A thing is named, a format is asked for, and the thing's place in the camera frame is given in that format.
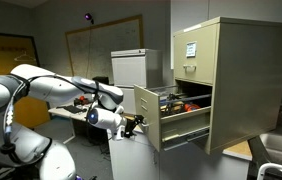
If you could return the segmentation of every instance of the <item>wall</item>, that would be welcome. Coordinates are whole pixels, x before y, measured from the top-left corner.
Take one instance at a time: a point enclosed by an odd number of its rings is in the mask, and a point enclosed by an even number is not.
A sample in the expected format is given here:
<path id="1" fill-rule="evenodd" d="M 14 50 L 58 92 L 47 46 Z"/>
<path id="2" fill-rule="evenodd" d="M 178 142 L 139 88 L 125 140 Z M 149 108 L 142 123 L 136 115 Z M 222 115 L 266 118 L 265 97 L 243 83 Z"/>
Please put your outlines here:
<path id="1" fill-rule="evenodd" d="M 33 35 L 34 22 L 28 8 L 0 1 L 0 33 Z"/>
<path id="2" fill-rule="evenodd" d="M 43 66 L 54 72 L 69 72 L 65 32 L 90 26 L 90 22 L 84 19 L 87 12 L 94 17 L 94 25 L 142 14 L 145 48 L 162 50 L 164 53 L 169 47 L 168 7 L 168 1 L 50 0 L 34 9 L 39 58 L 43 60 Z M 164 55 L 167 69 L 169 62 Z M 172 79 L 171 72 L 165 77 Z"/>
<path id="3" fill-rule="evenodd" d="M 282 22 L 282 0 L 171 0 L 171 61 L 173 32 L 218 16 Z"/>

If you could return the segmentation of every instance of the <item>table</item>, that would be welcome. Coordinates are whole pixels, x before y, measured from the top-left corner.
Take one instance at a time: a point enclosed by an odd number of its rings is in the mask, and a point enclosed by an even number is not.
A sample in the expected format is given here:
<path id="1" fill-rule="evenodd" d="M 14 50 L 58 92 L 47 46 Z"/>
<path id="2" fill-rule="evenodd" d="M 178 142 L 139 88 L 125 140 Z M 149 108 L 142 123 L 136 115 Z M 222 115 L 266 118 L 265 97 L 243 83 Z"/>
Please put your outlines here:
<path id="1" fill-rule="evenodd" d="M 83 108 L 86 108 L 88 109 L 89 108 L 89 105 L 84 105 L 81 107 L 82 109 Z M 74 120 L 79 120 L 79 121 L 86 121 L 85 117 L 86 117 L 86 112 L 80 112 L 80 113 L 71 113 L 67 110 L 65 110 L 64 108 L 51 108 L 48 110 L 49 113 L 53 114 L 53 115 L 58 115 L 58 116 L 61 116 L 61 117 L 65 117 L 65 118 L 69 118 L 71 120 L 71 128 L 72 128 L 72 136 L 67 139 L 66 141 L 64 141 L 63 143 L 67 143 L 69 141 L 71 141 L 72 139 L 75 138 L 75 131 L 74 131 L 74 126 L 73 126 L 73 119 Z"/>

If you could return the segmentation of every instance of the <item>robotic arm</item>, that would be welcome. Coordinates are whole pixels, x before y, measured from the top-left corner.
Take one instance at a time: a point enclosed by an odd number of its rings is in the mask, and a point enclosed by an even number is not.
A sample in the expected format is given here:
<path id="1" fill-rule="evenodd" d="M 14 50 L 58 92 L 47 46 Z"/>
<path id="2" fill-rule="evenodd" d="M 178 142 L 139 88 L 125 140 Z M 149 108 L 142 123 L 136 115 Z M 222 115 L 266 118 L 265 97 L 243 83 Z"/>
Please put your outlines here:
<path id="1" fill-rule="evenodd" d="M 142 122 L 142 117 L 135 116 L 130 121 L 122 116 L 123 93 L 117 87 L 78 76 L 60 76 L 26 64 L 14 68 L 10 75 L 0 75 L 0 164 L 6 167 L 37 164 L 41 179 L 56 175 L 56 179 L 73 179 L 74 162 L 66 147 L 13 122 L 13 105 L 25 96 L 62 103 L 87 93 L 95 96 L 87 112 L 90 124 L 109 129 L 114 140 L 133 135 L 132 130 Z M 60 152 L 62 158 L 55 155 Z"/>
<path id="2" fill-rule="evenodd" d="M 80 94 L 94 94 L 97 101 L 92 104 L 87 120 L 93 126 L 109 129 L 114 140 L 123 139 L 125 132 L 127 136 L 133 130 L 130 124 L 134 122 L 127 122 L 121 115 L 124 109 L 119 104 L 123 100 L 123 93 L 118 87 L 79 76 L 60 76 L 25 64 L 14 68 L 11 74 L 29 84 L 28 96 L 47 102 L 66 102 Z"/>

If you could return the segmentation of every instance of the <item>filing cabinet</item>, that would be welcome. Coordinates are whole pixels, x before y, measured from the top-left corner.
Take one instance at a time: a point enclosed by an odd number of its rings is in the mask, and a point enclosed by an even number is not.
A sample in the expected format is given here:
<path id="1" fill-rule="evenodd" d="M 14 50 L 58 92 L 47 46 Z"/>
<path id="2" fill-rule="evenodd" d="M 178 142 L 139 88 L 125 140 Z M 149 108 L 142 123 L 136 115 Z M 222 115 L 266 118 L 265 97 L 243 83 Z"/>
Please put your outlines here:
<path id="1" fill-rule="evenodd" d="M 174 86 L 134 86 L 141 128 L 158 151 L 194 142 L 211 154 L 275 128 L 282 23 L 218 17 L 173 38 Z M 179 98 L 169 105 L 191 101 L 200 108 L 164 114 L 169 94 Z"/>

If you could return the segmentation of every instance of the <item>floor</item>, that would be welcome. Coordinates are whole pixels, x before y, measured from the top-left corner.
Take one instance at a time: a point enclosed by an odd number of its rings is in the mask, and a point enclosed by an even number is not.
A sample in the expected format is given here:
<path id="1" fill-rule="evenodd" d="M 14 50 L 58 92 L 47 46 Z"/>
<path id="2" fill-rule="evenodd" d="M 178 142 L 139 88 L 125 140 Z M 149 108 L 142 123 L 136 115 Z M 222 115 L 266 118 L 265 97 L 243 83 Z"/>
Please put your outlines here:
<path id="1" fill-rule="evenodd" d="M 69 119 L 57 117 L 36 127 L 34 131 L 54 140 L 65 142 L 72 136 L 73 129 L 76 134 L 75 138 L 65 144 L 75 161 L 77 174 L 84 180 L 113 180 L 108 139 L 103 138 L 103 141 L 100 141 L 100 139 L 91 137 L 85 122 L 74 120 L 71 123 Z M 4 177 L 11 171 L 11 168 L 2 168 L 0 177 Z"/>

